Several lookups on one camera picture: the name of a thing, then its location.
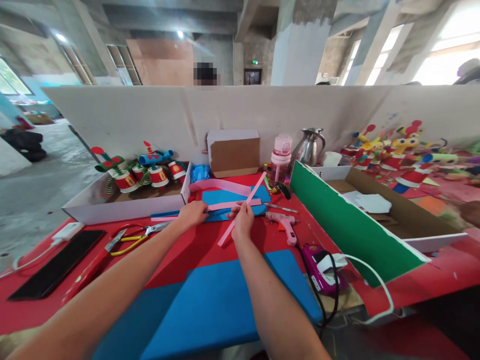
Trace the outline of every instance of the ceiling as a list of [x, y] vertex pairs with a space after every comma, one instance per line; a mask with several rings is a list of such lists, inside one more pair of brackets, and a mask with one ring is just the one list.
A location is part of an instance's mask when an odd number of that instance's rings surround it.
[[[95, 21], [125, 31], [235, 35], [244, 0], [82, 0]], [[280, 0], [260, 0], [250, 26], [274, 28]], [[333, 21], [350, 14], [365, 17], [380, 10], [386, 0], [338, 0]], [[401, 11], [426, 14], [442, 0], [399, 0]], [[0, 8], [24, 15], [49, 27], [62, 26], [51, 0], [0, 0]]]

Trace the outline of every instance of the concrete floor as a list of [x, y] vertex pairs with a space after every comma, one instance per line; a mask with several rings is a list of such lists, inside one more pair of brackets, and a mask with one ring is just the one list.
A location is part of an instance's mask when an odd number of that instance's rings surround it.
[[0, 254], [30, 251], [68, 218], [62, 206], [99, 176], [68, 125], [63, 119], [37, 126], [47, 158], [0, 178]]

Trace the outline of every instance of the blue foam sheet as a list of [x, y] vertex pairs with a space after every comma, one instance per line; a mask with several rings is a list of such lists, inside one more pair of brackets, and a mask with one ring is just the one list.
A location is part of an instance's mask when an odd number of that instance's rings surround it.
[[[254, 199], [260, 199], [262, 203], [268, 203], [272, 200], [267, 188], [261, 185], [258, 190], [256, 191], [255, 195], [253, 196]], [[204, 191], [202, 193], [202, 201], [207, 203], [208, 205], [215, 205], [220, 203], [228, 203], [233, 201], [242, 201], [246, 200], [247, 197], [243, 195], [236, 194], [234, 192], [226, 191], [226, 190], [214, 190], [214, 191]], [[253, 213], [257, 216], [260, 214], [264, 214], [267, 212], [266, 205], [257, 205], [251, 207]], [[211, 211], [206, 218], [205, 222], [215, 222], [215, 221], [225, 221], [229, 218], [227, 214], [230, 212], [230, 209], [220, 209]], [[151, 217], [170, 217], [170, 216], [177, 216], [179, 211], [172, 211], [172, 212], [164, 212], [164, 213], [156, 213], [150, 215]]]
[[[290, 250], [264, 255], [310, 321], [322, 313]], [[199, 267], [183, 283], [141, 292], [97, 348], [95, 360], [170, 359], [258, 340], [238, 260]]]

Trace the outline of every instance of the black cable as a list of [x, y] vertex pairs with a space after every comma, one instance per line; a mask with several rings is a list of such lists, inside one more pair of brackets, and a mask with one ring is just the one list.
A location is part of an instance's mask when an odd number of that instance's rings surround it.
[[327, 312], [325, 311], [324, 304], [322, 303], [322, 300], [320, 299], [320, 295], [317, 291], [317, 288], [314, 284], [314, 281], [312, 280], [312, 274], [309, 271], [309, 268], [307, 266], [307, 262], [304, 259], [304, 255], [302, 253], [302, 249], [300, 249], [300, 246], [298, 243], [295, 244], [296, 249], [300, 252], [300, 257], [301, 260], [303, 261], [303, 266], [305, 266], [305, 271], [308, 276], [308, 280], [310, 281], [311, 288], [313, 290], [313, 293], [315, 294], [316, 299], [318, 300], [318, 304], [320, 305], [321, 309], [321, 314], [322, 314], [322, 324], [317, 324], [316, 326], [320, 328], [320, 332], [318, 336], [321, 338], [322, 337], [322, 332], [324, 328], [329, 324], [329, 322], [335, 317], [337, 314], [338, 306], [339, 306], [339, 296], [340, 296], [340, 284], [339, 284], [339, 277], [337, 274], [337, 266], [335, 265], [334, 257], [332, 254], [326, 250], [324, 252], [330, 256], [331, 264], [333, 267], [333, 275], [335, 276], [335, 304], [333, 305], [333, 311], [331, 312], [330, 316], [327, 317]]

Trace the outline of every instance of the green cardboard panel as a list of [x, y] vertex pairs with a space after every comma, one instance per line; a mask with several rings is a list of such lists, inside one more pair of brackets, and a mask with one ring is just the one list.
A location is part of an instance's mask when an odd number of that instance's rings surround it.
[[[411, 251], [299, 162], [293, 168], [290, 186], [340, 250], [369, 264], [385, 283], [425, 264], [419, 253]], [[351, 262], [371, 287], [380, 286], [371, 270], [358, 261]]]

